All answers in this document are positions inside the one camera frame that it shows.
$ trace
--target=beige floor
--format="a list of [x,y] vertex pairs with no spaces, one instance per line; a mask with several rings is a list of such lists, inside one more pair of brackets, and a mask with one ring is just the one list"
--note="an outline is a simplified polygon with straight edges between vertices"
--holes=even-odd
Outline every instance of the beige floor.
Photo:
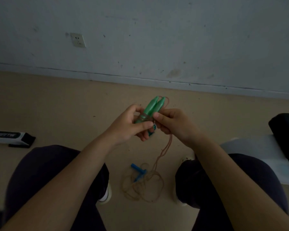
[[[232,137],[270,134],[268,121],[289,112],[289,101],[0,72],[0,130],[37,137],[34,146],[60,144],[81,150],[130,104],[146,105],[154,96],[170,98],[218,143]],[[124,198],[119,181],[130,163],[154,163],[168,137],[157,131],[143,143],[133,137],[109,155],[113,197],[99,207],[108,230],[190,230],[198,210],[178,207],[171,190],[179,159],[190,152],[176,138],[158,171],[166,185],[155,204]],[[28,149],[0,145],[0,206],[8,180]],[[289,186],[285,186],[289,199]]]

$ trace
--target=wall outlet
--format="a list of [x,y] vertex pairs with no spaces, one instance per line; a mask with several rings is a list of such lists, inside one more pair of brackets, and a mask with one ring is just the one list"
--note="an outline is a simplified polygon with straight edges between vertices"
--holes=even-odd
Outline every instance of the wall outlet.
[[80,48],[86,47],[85,40],[83,39],[82,34],[71,33],[70,36],[72,38],[72,43],[75,47],[80,47]]

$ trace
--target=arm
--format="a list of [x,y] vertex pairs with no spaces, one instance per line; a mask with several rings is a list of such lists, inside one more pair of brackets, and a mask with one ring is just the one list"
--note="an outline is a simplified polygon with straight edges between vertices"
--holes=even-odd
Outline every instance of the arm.
[[158,128],[174,134],[193,149],[219,194],[234,230],[289,230],[289,216],[181,110],[162,110],[153,117]]
[[135,111],[143,110],[136,105],[127,108],[103,134],[89,143],[37,192],[1,230],[69,230],[107,154],[114,146],[153,126],[150,121],[133,124]]

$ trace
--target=forearm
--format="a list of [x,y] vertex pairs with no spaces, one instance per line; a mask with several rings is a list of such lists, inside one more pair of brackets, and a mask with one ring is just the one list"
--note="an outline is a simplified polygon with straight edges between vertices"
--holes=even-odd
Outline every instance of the forearm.
[[289,230],[289,217],[219,145],[201,135],[193,150],[235,230]]
[[104,134],[93,140],[1,230],[69,230],[90,185],[113,147],[111,142]]

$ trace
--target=white shoe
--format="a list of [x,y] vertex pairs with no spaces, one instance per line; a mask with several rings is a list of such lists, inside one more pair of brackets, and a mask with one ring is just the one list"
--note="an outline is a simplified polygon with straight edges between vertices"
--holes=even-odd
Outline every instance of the white shoe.
[[98,200],[99,204],[103,205],[105,203],[108,203],[109,200],[111,199],[111,195],[112,195],[111,186],[110,186],[110,182],[108,181],[107,189],[106,189],[104,196]]
[[[186,161],[186,160],[195,160],[196,159],[196,156],[195,154],[193,155],[187,155],[185,157],[183,157],[181,160],[180,160],[180,165],[179,167],[181,166],[181,164]],[[174,182],[174,188],[173,188],[173,200],[176,204],[180,205],[180,206],[186,206],[187,204],[186,203],[182,203],[178,197],[177,197],[177,192],[176,192],[176,182]]]

